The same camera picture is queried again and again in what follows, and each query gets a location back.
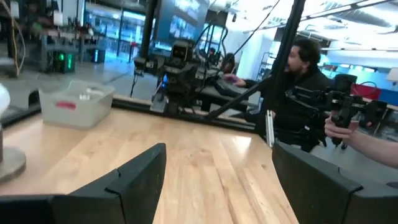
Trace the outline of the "person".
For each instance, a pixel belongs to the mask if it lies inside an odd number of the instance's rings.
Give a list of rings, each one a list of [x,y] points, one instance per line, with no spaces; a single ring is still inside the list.
[[[227,53],[221,63],[223,73],[228,74],[233,72],[235,67],[235,57],[233,53]]]
[[[299,86],[308,90],[322,91],[329,86],[329,79],[319,70],[318,62],[321,59],[319,45],[310,39],[295,40],[289,53],[287,65],[283,72],[287,81],[282,86],[282,89],[288,93],[295,86]],[[267,78],[267,84],[261,91],[262,96],[270,96],[269,90],[273,89],[273,75]],[[241,88],[250,88],[257,84],[256,81],[250,79],[242,79],[235,74],[225,74],[223,80],[230,82],[233,85]],[[300,112],[296,112],[294,107],[286,103],[280,103],[272,109],[274,118],[274,127],[290,130],[300,131],[305,126],[306,117]],[[235,118],[245,119],[247,122],[255,123],[259,109],[250,110],[244,113],[232,115]],[[305,150],[311,151],[319,140],[310,140],[309,143],[301,144],[302,147],[307,147]]]
[[[216,50],[213,47],[210,47],[207,53],[205,54],[205,59],[210,64],[216,63]]]

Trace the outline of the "white bulb lamp wooden base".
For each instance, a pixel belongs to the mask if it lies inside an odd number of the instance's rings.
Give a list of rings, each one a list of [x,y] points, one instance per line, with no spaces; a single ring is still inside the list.
[[[0,118],[11,102],[6,87],[0,83]],[[0,184],[8,182],[25,171],[25,153],[17,147],[7,147],[3,144],[3,123],[0,121]]]

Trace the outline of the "large blue wall display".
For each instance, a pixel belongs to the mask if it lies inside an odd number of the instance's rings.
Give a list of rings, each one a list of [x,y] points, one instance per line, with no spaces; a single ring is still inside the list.
[[[177,39],[199,40],[209,0],[158,0],[154,47],[171,50]]]

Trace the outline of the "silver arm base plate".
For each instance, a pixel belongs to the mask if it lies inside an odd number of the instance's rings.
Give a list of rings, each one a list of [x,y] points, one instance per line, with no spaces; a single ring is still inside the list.
[[[273,148],[274,143],[275,143],[275,137],[274,137],[274,113],[271,110],[266,111],[266,140],[267,140],[267,145],[270,148]]]

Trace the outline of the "person's hand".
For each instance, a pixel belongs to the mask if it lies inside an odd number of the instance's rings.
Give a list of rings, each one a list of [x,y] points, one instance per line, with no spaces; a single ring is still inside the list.
[[[331,117],[325,120],[325,134],[330,138],[338,138],[343,142],[348,142],[350,137],[353,135],[355,130],[359,127],[358,121],[350,122],[347,128],[338,127],[332,120]]]

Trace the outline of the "green lit machine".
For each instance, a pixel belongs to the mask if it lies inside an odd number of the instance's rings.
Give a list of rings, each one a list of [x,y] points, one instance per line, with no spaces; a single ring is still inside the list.
[[[73,73],[75,71],[75,53],[55,51],[53,53],[53,69],[57,73]]]

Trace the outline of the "person's forearm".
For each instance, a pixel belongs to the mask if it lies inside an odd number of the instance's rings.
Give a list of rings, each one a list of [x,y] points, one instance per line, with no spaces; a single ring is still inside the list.
[[[398,142],[378,139],[355,131],[346,143],[369,159],[398,169]]]

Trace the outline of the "red background crate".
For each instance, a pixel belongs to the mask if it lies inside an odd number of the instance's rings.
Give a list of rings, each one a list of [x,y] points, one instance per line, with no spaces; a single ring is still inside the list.
[[[381,89],[374,86],[353,84],[351,86],[351,94],[360,95],[363,98],[367,98],[370,100],[378,100],[381,94]]]

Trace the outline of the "blue background crate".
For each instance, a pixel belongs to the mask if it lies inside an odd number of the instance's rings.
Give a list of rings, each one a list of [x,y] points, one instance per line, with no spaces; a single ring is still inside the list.
[[[381,89],[379,100],[385,101],[389,105],[398,106],[398,91]]]

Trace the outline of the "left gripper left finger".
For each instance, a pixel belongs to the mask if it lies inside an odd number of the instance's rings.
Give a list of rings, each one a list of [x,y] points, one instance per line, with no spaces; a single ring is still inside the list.
[[[0,224],[152,224],[166,162],[158,143],[70,194],[0,196]]]

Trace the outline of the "grey plastic bin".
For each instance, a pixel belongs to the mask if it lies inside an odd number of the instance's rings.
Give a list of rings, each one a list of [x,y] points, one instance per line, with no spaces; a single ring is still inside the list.
[[[82,80],[58,91],[39,90],[43,120],[78,129],[90,129],[109,115],[113,96],[113,87]]]

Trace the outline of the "black pillar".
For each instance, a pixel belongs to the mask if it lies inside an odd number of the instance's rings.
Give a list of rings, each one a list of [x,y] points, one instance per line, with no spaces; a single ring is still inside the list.
[[[158,4],[158,0],[147,0],[146,7],[146,18],[144,21],[144,30],[142,35],[142,44],[139,51],[140,58],[146,58],[148,56],[149,44],[150,44],[150,35],[152,32],[153,19],[155,16],[155,9]]]

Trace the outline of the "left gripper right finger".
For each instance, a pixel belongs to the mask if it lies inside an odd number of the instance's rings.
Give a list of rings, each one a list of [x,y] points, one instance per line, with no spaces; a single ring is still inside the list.
[[[398,224],[398,188],[284,143],[272,161],[300,224]]]

